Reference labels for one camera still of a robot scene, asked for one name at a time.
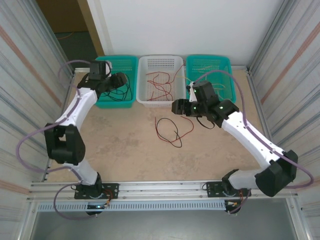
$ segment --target plastic basket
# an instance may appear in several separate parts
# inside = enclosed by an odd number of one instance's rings
[[[186,58],[186,77],[191,81],[197,80],[201,75],[212,70],[223,70],[232,74],[229,58],[216,55],[191,55]],[[214,72],[202,80],[212,83],[221,101],[229,99],[233,103],[236,102],[234,81],[226,74]]]
[[[96,58],[97,61],[110,61],[112,64],[111,73],[115,74],[122,72],[129,78],[131,92],[129,91],[126,97],[122,101],[115,99],[121,99],[122,97],[117,95],[117,91],[125,92],[126,86],[119,87],[118,90],[114,90],[106,94],[101,94],[96,106],[102,109],[115,109],[115,108],[131,108],[133,102],[136,100],[136,86],[137,86],[137,72],[138,72],[138,58],[130,55],[115,55],[115,56],[100,56]]]
[[[181,67],[183,65],[184,61],[179,56],[152,55],[141,57],[138,64],[136,100],[147,108],[171,108],[174,100],[185,99],[185,71],[184,67]],[[170,84],[171,86],[169,84],[165,84],[169,80],[169,76],[167,74],[154,72],[168,73],[170,76],[170,82],[172,82]],[[169,95],[165,96],[164,91],[156,89],[152,83],[148,82],[153,81],[153,79],[155,82],[162,84],[161,86],[165,91],[170,92],[172,97]]]

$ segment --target floor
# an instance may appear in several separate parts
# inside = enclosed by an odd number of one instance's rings
[[[83,75],[77,73],[75,82]],[[235,70],[233,75],[244,92],[247,119],[261,131],[246,72]],[[236,98],[236,105],[242,109],[239,91]],[[259,167],[233,136],[218,127],[205,129],[194,118],[189,118],[194,130],[182,138],[182,148],[175,148],[157,137],[155,117],[172,119],[180,133],[192,128],[188,120],[174,115],[170,108],[146,108],[138,102],[132,108],[91,108],[80,133],[86,145],[85,157],[103,181],[217,180],[233,169]],[[161,124],[159,131],[174,139],[172,123]],[[61,170],[50,173],[48,181],[70,182],[76,178]]]
[[[34,226],[32,240],[298,239],[286,200],[279,198],[250,199],[237,216],[221,210],[109,211],[70,221],[55,212],[39,212]]]
[[[64,32],[54,34],[68,60],[94,60],[97,53],[88,31]],[[87,68],[85,63],[72,63],[73,68]]]

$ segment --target teal basket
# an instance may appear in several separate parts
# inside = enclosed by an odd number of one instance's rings
[[[131,108],[133,102],[136,100],[136,87],[137,87],[137,73],[138,73],[138,58],[130,55],[115,55],[115,56],[100,56],[96,58],[97,61],[109,61],[112,64],[111,73],[115,74],[122,72],[129,78],[130,88],[124,99],[127,86],[119,87],[109,94],[102,93],[96,102],[96,106],[101,109],[118,109],[118,108]]]
[[[215,55],[191,55],[186,58],[186,77],[191,81],[197,80],[203,74],[212,70],[223,70],[232,74],[229,58]],[[202,78],[202,80],[212,83],[220,101],[229,99],[233,103],[236,102],[234,81],[226,74],[214,72]]]

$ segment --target white basket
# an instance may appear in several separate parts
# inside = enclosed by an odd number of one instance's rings
[[[171,108],[172,102],[167,99],[166,96],[162,96],[165,93],[155,88],[155,86],[149,82],[152,81],[155,74],[149,74],[153,72],[165,72],[170,75],[170,82],[173,81],[174,76],[178,69],[184,64],[184,61],[179,56],[171,55],[152,55],[143,56],[139,59],[137,84],[136,84],[136,100],[143,104],[147,108]],[[165,84],[169,77],[165,73],[159,73],[159,76],[154,80],[157,83]],[[173,100],[186,98],[186,80],[184,67],[181,67],[177,72],[176,77],[171,83],[170,94]],[[162,85],[163,88],[169,92],[169,84]]]

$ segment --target corrugated metal wall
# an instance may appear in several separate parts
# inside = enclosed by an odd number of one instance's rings
[[[32,181],[43,174],[26,170],[16,159],[15,147],[27,133],[61,114],[67,89],[57,71],[65,61],[60,46],[33,1],[0,2],[0,239],[15,239]],[[72,74],[63,73],[64,79]],[[45,169],[45,138],[35,135],[21,147],[21,156]]]
[[[310,230],[320,239],[320,1],[288,2],[250,70],[273,141],[293,149],[315,177],[298,192]],[[299,171],[294,182],[307,181]]]

